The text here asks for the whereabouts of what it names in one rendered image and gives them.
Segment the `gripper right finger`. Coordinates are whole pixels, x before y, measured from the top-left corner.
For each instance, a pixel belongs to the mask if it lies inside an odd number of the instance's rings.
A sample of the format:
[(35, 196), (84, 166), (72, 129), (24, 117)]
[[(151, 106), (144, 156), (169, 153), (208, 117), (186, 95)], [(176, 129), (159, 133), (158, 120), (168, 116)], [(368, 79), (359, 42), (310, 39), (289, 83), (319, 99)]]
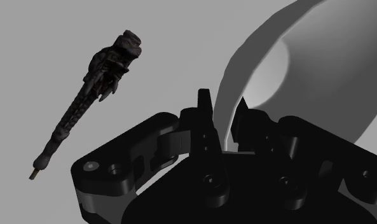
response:
[(254, 224), (377, 224), (377, 155), (296, 116), (237, 106), (234, 210)]

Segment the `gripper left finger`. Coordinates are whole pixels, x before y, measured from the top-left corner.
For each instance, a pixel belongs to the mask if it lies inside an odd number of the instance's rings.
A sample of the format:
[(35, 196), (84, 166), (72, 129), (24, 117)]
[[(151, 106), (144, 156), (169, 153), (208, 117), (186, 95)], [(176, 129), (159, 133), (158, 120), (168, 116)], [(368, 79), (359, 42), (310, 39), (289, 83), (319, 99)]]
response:
[(179, 116), (157, 113), (73, 163), (82, 218), (88, 224), (128, 224), (123, 214), (136, 191), (183, 154), (189, 155), (188, 168), (167, 195), (199, 209), (227, 203), (230, 184), (206, 88), (198, 90), (195, 108)]

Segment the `large grey bowl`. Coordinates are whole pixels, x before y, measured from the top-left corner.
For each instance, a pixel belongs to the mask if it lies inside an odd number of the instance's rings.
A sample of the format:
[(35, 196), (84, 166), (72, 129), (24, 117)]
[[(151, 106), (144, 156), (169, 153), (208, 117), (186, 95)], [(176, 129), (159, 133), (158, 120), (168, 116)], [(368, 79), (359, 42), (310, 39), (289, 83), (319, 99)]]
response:
[(214, 121), (224, 150), (238, 103), (295, 115), (377, 151), (377, 0), (296, 0), (230, 58)]

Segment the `dark carved figure pen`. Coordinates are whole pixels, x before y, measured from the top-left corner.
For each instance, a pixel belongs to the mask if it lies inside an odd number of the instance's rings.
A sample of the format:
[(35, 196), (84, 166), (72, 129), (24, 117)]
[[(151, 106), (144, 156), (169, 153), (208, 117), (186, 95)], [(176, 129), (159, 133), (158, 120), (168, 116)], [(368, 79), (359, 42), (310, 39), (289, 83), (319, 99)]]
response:
[(44, 150), (34, 160), (30, 180), (47, 168), (53, 154), (88, 108), (95, 101), (101, 102), (116, 92), (119, 81), (129, 72), (130, 64), (141, 55), (141, 43), (136, 34), (125, 30), (111, 46), (101, 49), (92, 57), (83, 78), (83, 86), (51, 133)]

